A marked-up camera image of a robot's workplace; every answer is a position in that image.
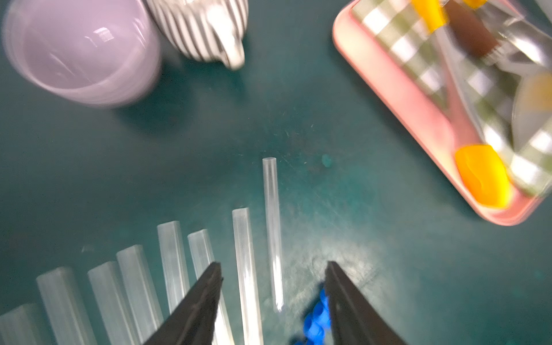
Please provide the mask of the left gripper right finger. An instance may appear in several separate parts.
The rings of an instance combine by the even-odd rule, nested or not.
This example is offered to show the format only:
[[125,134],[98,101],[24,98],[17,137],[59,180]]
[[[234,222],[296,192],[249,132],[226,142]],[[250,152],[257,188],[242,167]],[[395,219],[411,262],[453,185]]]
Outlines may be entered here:
[[335,261],[327,263],[324,288],[335,344],[406,345]]

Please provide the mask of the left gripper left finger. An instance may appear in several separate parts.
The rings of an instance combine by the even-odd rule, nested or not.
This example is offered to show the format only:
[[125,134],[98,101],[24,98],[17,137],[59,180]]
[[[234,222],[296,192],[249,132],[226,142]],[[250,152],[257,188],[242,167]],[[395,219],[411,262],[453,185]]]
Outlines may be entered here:
[[213,262],[145,344],[211,344],[222,283],[221,264]]

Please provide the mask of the test tube two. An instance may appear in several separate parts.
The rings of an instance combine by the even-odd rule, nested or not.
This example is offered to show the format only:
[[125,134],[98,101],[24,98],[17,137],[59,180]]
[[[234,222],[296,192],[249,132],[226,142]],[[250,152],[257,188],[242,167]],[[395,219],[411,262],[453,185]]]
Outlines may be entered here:
[[46,344],[34,304],[24,304],[1,315],[1,343]]

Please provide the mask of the test tube four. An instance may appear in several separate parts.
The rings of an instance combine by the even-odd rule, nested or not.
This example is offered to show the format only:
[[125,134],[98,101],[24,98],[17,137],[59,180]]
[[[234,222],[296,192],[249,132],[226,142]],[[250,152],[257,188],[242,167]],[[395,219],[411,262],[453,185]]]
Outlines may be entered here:
[[139,344],[117,264],[105,262],[88,276],[110,344]]

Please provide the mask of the test tube nine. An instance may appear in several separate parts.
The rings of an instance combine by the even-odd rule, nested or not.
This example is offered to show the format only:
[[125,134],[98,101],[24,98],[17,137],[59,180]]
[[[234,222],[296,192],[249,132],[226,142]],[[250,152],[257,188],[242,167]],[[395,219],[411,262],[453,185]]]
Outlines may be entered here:
[[264,344],[250,210],[232,211],[244,344]]

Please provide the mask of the blue stopper eight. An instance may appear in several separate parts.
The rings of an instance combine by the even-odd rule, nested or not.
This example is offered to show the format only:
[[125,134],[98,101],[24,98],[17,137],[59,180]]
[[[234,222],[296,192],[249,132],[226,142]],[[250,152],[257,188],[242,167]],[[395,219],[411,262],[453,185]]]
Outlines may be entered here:
[[304,341],[297,341],[295,345],[324,345],[326,331],[314,321],[311,314],[307,315],[303,322]]

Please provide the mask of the test tube six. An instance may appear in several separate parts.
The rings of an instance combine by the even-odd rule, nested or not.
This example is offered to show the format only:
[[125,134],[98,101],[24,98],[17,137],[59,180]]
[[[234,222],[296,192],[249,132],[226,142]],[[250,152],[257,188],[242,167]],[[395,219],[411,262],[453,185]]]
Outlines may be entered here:
[[190,288],[181,225],[179,221],[170,221],[158,225],[157,229],[169,314],[172,314]]

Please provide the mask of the test tube five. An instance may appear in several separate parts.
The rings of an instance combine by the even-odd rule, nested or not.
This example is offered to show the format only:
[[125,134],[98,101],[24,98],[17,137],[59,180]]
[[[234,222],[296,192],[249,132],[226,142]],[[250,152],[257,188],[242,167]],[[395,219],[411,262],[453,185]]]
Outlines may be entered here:
[[162,325],[157,293],[142,245],[116,253],[139,342],[144,344]]

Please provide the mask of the test tube ten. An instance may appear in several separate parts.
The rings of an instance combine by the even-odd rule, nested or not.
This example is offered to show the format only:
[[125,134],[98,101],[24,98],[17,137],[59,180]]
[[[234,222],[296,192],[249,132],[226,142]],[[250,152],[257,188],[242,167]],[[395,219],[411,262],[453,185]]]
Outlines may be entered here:
[[280,222],[280,200],[277,180],[277,159],[264,158],[263,181],[267,238],[270,253],[270,269],[272,275],[273,304],[277,313],[283,311],[285,305],[283,287],[283,250]]

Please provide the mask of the blue stopper nine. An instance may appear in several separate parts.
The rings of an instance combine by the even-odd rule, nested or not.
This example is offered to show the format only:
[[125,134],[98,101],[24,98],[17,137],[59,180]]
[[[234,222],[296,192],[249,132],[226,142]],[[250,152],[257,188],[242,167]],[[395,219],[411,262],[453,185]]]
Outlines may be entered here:
[[329,298],[323,288],[319,293],[320,301],[313,309],[313,321],[323,329],[331,328],[331,314],[329,311]]

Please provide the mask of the test tube three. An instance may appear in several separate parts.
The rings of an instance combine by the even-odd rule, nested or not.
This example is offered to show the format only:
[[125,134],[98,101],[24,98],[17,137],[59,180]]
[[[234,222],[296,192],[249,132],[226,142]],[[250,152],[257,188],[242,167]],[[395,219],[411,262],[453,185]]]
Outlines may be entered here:
[[57,344],[96,344],[73,270],[58,267],[36,278]]

